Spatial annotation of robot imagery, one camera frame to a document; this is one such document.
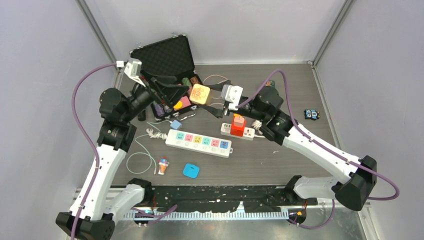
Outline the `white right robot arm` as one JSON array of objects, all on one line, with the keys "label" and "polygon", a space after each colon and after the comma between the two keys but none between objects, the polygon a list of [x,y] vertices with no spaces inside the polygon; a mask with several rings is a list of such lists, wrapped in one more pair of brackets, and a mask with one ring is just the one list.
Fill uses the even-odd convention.
[{"label": "white right robot arm", "polygon": [[351,155],[314,135],[280,109],[284,100],[272,86],[264,86],[243,107],[238,107],[247,100],[242,87],[227,80],[209,88],[220,92],[224,106],[222,109],[204,106],[205,110],[217,118],[236,113],[259,120],[262,123],[259,130],[267,140],[302,154],[330,173],[330,177],[293,176],[285,186],[288,203],[299,205],[306,199],[322,198],[336,200],[353,211],[362,210],[377,183],[377,177],[370,172],[377,170],[374,158]]}]

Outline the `ice cream toy figure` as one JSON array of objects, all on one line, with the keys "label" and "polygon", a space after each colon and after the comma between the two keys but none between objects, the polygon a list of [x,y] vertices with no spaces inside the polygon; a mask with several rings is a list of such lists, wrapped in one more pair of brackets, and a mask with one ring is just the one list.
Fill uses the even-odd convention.
[{"label": "ice cream toy figure", "polygon": [[157,174],[158,174],[158,175],[164,175],[164,174],[165,174],[165,171],[166,171],[166,169],[167,169],[167,167],[169,166],[169,161],[168,161],[168,159],[167,159],[166,157],[161,158],[161,159],[158,161],[158,166],[159,166],[159,169],[158,169],[158,171],[157,171]]}]

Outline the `light blue charger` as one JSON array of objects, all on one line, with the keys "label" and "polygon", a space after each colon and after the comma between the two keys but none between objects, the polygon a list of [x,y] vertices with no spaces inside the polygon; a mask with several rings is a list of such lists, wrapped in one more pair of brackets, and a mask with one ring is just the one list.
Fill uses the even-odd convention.
[{"label": "light blue charger", "polygon": [[180,130],[181,129],[181,127],[182,127],[182,123],[180,122],[180,121],[178,121],[178,120],[173,120],[171,123],[170,123],[170,128],[171,129],[173,129],[173,130]]}]

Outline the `dark green cube socket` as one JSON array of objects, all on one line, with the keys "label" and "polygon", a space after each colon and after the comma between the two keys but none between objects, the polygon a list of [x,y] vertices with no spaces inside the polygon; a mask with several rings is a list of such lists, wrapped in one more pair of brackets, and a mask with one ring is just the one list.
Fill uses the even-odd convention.
[{"label": "dark green cube socket", "polygon": [[274,80],[268,80],[265,84],[266,87],[272,87],[272,88],[276,88],[276,83]]}]

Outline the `small white USB power strip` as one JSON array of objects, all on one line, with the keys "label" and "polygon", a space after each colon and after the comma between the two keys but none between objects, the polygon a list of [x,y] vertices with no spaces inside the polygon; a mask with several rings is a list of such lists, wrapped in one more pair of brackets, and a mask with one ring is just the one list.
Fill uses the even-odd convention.
[{"label": "small white USB power strip", "polygon": [[230,123],[223,123],[220,128],[220,133],[224,136],[234,137],[238,139],[243,140],[249,140],[252,141],[255,138],[255,129],[250,127],[245,127],[242,135],[234,135],[231,134],[231,127],[232,125]]}]

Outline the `black poker chip case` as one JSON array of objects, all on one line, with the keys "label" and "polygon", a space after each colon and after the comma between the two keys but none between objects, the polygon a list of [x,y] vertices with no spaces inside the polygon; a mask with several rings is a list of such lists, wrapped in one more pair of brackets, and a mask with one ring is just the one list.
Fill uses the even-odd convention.
[{"label": "black poker chip case", "polygon": [[195,112],[197,105],[189,100],[195,84],[203,84],[196,72],[188,37],[185,34],[140,46],[129,52],[133,59],[141,61],[142,69],[153,76],[173,76],[173,85],[187,86],[188,90],[172,108],[165,103],[153,102],[151,109],[156,121],[177,118]]}]

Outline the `blue square case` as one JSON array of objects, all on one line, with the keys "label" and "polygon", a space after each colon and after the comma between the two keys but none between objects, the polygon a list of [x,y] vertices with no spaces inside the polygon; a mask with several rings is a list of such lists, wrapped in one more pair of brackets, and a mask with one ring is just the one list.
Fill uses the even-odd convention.
[{"label": "blue square case", "polygon": [[200,168],[192,163],[187,163],[182,171],[182,174],[188,178],[196,179],[199,175]]}]

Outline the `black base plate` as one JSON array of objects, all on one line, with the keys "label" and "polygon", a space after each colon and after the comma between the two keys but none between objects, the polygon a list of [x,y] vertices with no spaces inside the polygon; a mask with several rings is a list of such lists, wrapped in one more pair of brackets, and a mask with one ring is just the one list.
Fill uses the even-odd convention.
[{"label": "black base plate", "polygon": [[316,206],[316,198],[302,199],[276,185],[156,185],[147,200],[136,207],[178,213],[235,212],[244,205],[249,213],[277,212],[285,206]]}]

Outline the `pink USB charger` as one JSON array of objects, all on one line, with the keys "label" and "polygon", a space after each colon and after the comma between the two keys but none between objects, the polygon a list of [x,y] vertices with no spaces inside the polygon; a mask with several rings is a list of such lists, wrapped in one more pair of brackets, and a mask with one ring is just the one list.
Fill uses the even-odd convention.
[{"label": "pink USB charger", "polygon": [[239,127],[243,126],[245,124],[245,119],[241,115],[235,113],[233,115],[233,124]]}]

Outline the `beige cube socket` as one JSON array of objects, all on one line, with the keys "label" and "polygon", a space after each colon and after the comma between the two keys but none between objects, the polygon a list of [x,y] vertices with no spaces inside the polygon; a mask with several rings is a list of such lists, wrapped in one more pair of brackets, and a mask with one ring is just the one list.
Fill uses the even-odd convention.
[{"label": "beige cube socket", "polygon": [[211,89],[208,86],[194,84],[192,86],[189,100],[196,105],[206,105],[210,101]]}]

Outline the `small blue black toy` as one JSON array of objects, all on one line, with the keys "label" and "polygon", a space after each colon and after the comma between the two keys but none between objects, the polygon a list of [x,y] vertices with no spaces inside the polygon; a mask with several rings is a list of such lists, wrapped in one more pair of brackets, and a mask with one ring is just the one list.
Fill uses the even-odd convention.
[{"label": "small blue black toy", "polygon": [[321,118],[320,112],[316,109],[305,109],[304,110],[304,118],[306,120],[316,121]]}]

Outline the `red cube socket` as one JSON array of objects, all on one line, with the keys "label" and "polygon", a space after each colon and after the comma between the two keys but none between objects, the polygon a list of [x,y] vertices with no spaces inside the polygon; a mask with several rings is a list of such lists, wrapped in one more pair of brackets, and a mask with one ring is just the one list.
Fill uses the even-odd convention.
[{"label": "red cube socket", "polygon": [[232,121],[232,124],[230,127],[230,134],[232,136],[242,137],[244,135],[245,127],[246,127],[246,121],[244,122],[243,126],[235,126]]}]

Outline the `long white colourful power strip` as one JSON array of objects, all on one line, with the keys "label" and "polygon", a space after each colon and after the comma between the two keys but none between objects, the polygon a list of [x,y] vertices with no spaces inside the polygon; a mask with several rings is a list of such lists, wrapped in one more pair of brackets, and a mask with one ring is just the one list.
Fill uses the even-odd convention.
[{"label": "long white colourful power strip", "polygon": [[170,129],[165,144],[168,147],[228,158],[233,153],[232,141],[217,137]]}]

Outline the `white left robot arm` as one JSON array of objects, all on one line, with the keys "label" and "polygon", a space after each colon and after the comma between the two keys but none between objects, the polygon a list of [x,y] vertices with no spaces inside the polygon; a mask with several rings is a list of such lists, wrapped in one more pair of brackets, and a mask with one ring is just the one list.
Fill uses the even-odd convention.
[{"label": "white left robot arm", "polygon": [[93,164],[69,211],[60,212],[55,220],[71,239],[109,240],[125,213],[138,204],[148,207],[153,202],[152,184],[141,178],[130,180],[112,200],[107,201],[106,197],[134,140],[137,129],[132,120],[154,102],[172,108],[188,90],[173,76],[144,74],[130,96],[114,87],[101,93],[99,111],[103,123],[97,141],[89,143],[94,152]]}]

